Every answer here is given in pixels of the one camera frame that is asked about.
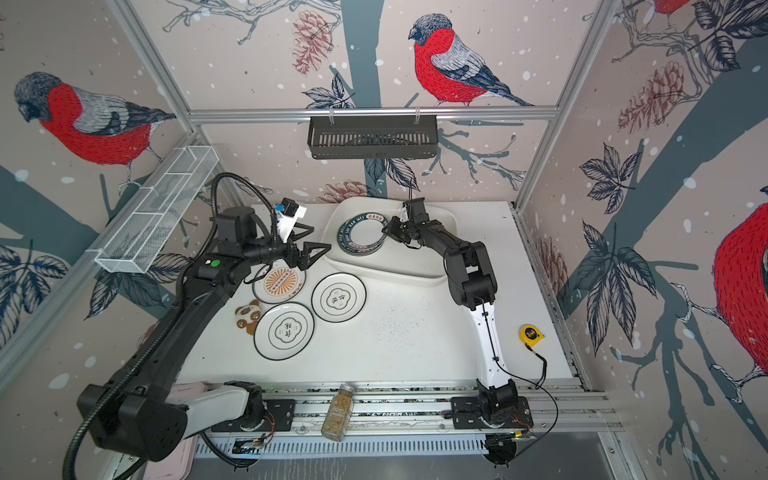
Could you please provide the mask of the green rim plate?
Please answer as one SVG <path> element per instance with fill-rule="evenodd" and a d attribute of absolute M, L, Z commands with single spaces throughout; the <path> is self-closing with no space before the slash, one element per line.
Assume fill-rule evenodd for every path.
<path fill-rule="evenodd" d="M 379 213 L 358 214 L 339 227 L 337 244 L 343 252 L 352 256 L 371 255 L 383 246 L 387 226 L 388 220 Z"/>

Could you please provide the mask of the white flower plate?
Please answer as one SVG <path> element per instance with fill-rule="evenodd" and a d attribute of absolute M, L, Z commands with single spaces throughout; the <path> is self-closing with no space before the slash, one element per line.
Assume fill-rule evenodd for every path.
<path fill-rule="evenodd" d="M 254 333 L 256 352 L 270 361 L 284 361 L 301 353 L 315 332 L 312 311 L 297 302 L 287 302 L 263 314 Z"/>
<path fill-rule="evenodd" d="M 350 273 L 324 277 L 313 289 L 311 307 L 321 320 L 342 323 L 358 316 L 367 302 L 363 281 Z"/>

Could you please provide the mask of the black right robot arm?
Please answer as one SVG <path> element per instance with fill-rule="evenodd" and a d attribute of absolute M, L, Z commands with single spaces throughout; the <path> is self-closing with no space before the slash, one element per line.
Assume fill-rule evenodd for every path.
<path fill-rule="evenodd" d="M 416 242 L 440 256 L 451 298 L 467 309 L 477 334 L 481 417 L 490 426 L 500 426 L 512 419 L 519 395 L 499 345 L 494 306 L 498 283 L 487 248 L 482 242 L 459 238 L 432 219 L 422 198 L 405 201 L 403 208 L 406 217 L 392 217 L 383 232 L 400 244 L 410 247 Z"/>

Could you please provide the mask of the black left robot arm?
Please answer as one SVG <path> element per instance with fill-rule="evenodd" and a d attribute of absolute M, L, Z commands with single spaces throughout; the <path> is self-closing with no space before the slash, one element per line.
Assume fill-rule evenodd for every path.
<path fill-rule="evenodd" d="M 278 221 L 264 226 L 251 207 L 215 213 L 211 231 L 197 256 L 179 274 L 176 302 L 143 346 L 102 385 L 88 385 L 77 407 L 81 426 L 66 451 L 62 476 L 76 476 L 76 456 L 85 437 L 105 450 L 133 456 L 140 463 L 168 457 L 190 436 L 225 421 L 259 423 L 267 410 L 260 386 L 230 381 L 182 403 L 168 400 L 187 356 L 219 310 L 238 290 L 255 265 L 284 261 L 309 269 L 330 245 L 297 240 L 313 232 L 281 238 Z"/>

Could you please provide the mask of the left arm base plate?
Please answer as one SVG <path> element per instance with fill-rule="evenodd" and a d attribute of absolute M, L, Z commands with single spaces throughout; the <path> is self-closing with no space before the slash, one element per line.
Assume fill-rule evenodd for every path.
<path fill-rule="evenodd" d="M 289 432 L 292 427 L 296 401 L 291 399 L 264 400 L 251 413 L 226 420 L 210 428 L 213 433 Z"/>

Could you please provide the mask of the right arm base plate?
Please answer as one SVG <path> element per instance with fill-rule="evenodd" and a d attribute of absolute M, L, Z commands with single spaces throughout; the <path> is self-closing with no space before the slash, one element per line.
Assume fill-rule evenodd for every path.
<path fill-rule="evenodd" d="M 456 430 L 533 428 L 534 421 L 527 399 L 519 397 L 506 407 L 482 407 L 478 397 L 452 397 L 446 418 Z"/>

